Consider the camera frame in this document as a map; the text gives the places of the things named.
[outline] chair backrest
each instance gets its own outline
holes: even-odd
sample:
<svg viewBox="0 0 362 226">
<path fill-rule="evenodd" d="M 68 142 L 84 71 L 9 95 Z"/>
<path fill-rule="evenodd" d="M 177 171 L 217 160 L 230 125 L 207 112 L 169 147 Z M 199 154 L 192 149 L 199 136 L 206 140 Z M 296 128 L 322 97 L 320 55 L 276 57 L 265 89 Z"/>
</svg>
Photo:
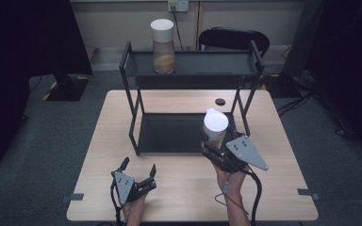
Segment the chair backrest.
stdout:
<svg viewBox="0 0 362 226">
<path fill-rule="evenodd" d="M 270 40 L 263 33 L 229 27 L 212 27 L 199 36 L 198 49 L 210 50 L 210 47 L 233 50 L 248 50 L 251 40 L 255 41 L 258 51 L 263 57 L 270 46 Z"/>
</svg>

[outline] lower shelf tray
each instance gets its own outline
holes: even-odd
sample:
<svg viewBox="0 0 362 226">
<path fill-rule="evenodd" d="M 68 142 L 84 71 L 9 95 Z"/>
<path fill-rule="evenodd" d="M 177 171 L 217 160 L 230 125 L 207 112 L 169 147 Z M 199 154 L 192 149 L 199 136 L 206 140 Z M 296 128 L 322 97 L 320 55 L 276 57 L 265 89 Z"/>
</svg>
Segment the lower shelf tray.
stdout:
<svg viewBox="0 0 362 226">
<path fill-rule="evenodd" d="M 234 116 L 224 113 L 235 128 Z M 200 153 L 203 113 L 145 113 L 140 126 L 140 153 Z"/>
</svg>

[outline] light wood table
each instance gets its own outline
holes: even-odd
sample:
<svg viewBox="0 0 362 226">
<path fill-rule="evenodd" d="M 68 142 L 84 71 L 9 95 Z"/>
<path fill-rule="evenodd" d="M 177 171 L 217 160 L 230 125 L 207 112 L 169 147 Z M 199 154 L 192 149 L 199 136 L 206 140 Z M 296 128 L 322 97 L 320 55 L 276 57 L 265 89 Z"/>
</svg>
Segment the light wood table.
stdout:
<svg viewBox="0 0 362 226">
<path fill-rule="evenodd" d="M 210 107 L 229 111 L 234 95 L 233 90 L 142 91 L 147 112 L 202 113 Z M 249 90 L 242 90 L 242 101 L 248 95 Z M 223 98 L 226 105 L 216 106 L 217 98 Z M 234 114 L 237 129 L 243 132 L 237 113 Z M 71 201 L 67 218 L 73 221 L 115 219 L 109 193 L 110 173 L 128 156 L 130 162 L 124 173 L 137 182 L 147 178 L 156 164 L 157 188 L 146 199 L 142 221 L 227 221 L 225 207 L 214 200 L 220 190 L 210 161 L 200 153 L 142 153 L 136 156 L 128 137 L 131 118 L 125 92 L 110 91 L 74 189 L 74 193 L 82 193 L 84 198 Z M 298 188 L 307 189 L 307 185 L 267 91 L 256 91 L 247 120 L 252 133 L 250 138 L 269 166 L 268 171 L 253 167 L 263 185 L 256 220 L 315 220 L 318 212 L 311 196 L 298 194 Z M 138 138 L 139 123 L 137 121 L 135 126 L 135 138 Z M 247 176 L 242 195 L 250 213 L 255 194 L 255 182 Z"/>
</svg>

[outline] transparent container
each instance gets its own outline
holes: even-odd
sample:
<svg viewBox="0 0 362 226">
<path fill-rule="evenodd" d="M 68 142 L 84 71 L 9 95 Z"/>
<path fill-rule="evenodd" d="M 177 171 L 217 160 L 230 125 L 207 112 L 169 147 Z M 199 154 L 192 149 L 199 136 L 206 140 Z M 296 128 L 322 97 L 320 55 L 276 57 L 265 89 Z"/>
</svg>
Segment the transparent container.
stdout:
<svg viewBox="0 0 362 226">
<path fill-rule="evenodd" d="M 158 73 L 172 73 L 175 70 L 173 22 L 158 19 L 151 22 L 154 52 L 154 67 Z"/>
</svg>

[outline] wall outlet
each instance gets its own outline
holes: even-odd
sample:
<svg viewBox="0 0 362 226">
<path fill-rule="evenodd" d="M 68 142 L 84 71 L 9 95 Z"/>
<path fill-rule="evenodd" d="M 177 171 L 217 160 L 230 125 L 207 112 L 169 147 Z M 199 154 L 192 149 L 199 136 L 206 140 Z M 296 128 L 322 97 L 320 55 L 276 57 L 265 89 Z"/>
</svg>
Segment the wall outlet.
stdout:
<svg viewBox="0 0 362 226">
<path fill-rule="evenodd" d="M 168 11 L 188 11 L 189 1 L 187 0 L 168 0 Z"/>
</svg>

